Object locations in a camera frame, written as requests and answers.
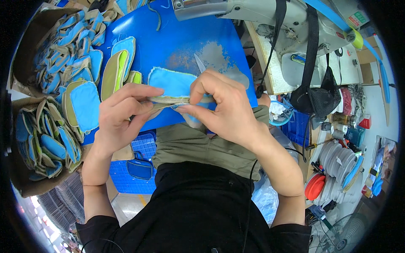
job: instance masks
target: wooden table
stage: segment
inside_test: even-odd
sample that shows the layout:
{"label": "wooden table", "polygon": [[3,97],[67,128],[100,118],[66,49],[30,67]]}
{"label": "wooden table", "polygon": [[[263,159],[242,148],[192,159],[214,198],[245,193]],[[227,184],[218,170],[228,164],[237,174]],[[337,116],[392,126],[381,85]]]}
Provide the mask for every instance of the wooden table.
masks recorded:
{"label": "wooden table", "polygon": [[[256,53],[258,56],[262,72],[264,72],[271,49],[269,39],[265,38],[264,36],[260,36],[256,33],[256,28],[259,25],[259,23],[245,21],[245,25],[250,34],[253,45],[256,49]],[[357,64],[356,66],[354,66],[353,60],[357,60],[358,62],[358,57],[353,45],[349,44],[343,47],[343,56],[340,57],[342,84],[363,83],[360,65]],[[326,71],[326,57],[325,56],[318,57],[318,63],[319,63],[318,71],[320,74],[320,80],[322,80]],[[340,84],[339,63],[338,57],[334,52],[330,54],[329,66],[332,68],[336,82],[339,85]],[[275,54],[273,54],[270,60],[269,69],[267,71],[266,76],[264,77],[264,82],[266,83],[266,89],[269,94],[274,95],[284,94],[292,92],[296,89],[296,87],[288,85],[287,82],[284,80],[281,72],[281,62],[275,56]]]}

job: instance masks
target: blue strip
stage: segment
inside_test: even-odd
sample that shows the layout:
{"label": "blue strip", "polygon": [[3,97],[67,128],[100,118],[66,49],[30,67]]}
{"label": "blue strip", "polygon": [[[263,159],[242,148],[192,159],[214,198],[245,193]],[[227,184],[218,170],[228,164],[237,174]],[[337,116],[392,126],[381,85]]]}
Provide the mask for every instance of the blue strip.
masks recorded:
{"label": "blue strip", "polygon": [[[341,18],[339,15],[337,15],[334,11],[332,11],[327,5],[322,3],[320,0],[304,0],[305,3],[311,5],[314,7],[317,11],[325,15],[329,20],[331,20],[335,25],[337,25],[340,29],[342,29],[345,32],[350,32],[352,29],[351,27]],[[389,104],[390,103],[390,88],[388,84],[388,78],[387,78],[387,73],[385,72],[384,65],[382,63],[382,60],[380,59],[379,55],[377,52],[374,50],[374,48],[370,45],[370,43],[367,40],[364,41],[364,46],[370,50],[370,52],[375,56],[377,61],[380,63],[380,69],[381,69],[381,78],[382,78],[382,86],[384,88],[384,93],[385,93],[385,100]]]}

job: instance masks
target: khaki fabric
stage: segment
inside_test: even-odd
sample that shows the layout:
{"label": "khaki fabric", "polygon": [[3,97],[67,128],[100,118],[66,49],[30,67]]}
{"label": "khaki fabric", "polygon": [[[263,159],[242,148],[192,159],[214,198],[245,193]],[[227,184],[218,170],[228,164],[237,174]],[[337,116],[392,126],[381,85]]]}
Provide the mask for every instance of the khaki fabric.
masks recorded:
{"label": "khaki fabric", "polygon": [[[257,120],[269,123],[269,108],[259,105],[252,108]],[[255,155],[244,147],[227,141],[218,135],[208,138],[205,126],[192,128],[180,123],[156,130],[156,154],[152,157],[155,168],[164,163],[185,161],[199,162],[225,168],[239,176],[249,178],[256,161]],[[252,174],[253,180],[260,180],[259,163]]]}

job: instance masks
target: blue cutting board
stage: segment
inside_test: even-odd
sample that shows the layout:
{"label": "blue cutting board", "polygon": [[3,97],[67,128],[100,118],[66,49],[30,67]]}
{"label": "blue cutting board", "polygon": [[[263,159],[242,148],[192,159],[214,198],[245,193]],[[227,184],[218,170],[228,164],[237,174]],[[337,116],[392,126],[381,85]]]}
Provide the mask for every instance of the blue cutting board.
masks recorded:
{"label": "blue cutting board", "polygon": [[[221,45],[224,58],[235,64],[249,78],[249,88],[246,90],[252,107],[257,106],[252,75],[246,62],[245,52],[230,19],[217,19],[214,16],[200,17],[178,21],[174,14],[172,1],[157,0],[151,7],[160,13],[162,25],[156,31],[158,16],[147,6],[130,12],[109,25],[106,29],[105,42],[96,47],[103,51],[101,73],[111,56],[113,44],[128,36],[135,37],[136,51],[131,70],[142,73],[143,83],[151,69],[160,66],[170,70],[200,74],[194,53],[200,52],[207,43],[215,42]],[[101,90],[102,75],[98,90]],[[146,122],[141,131],[160,128],[166,125],[185,122],[184,118],[172,110],[165,108],[156,118]],[[94,142],[93,130],[85,137],[84,145]]]}

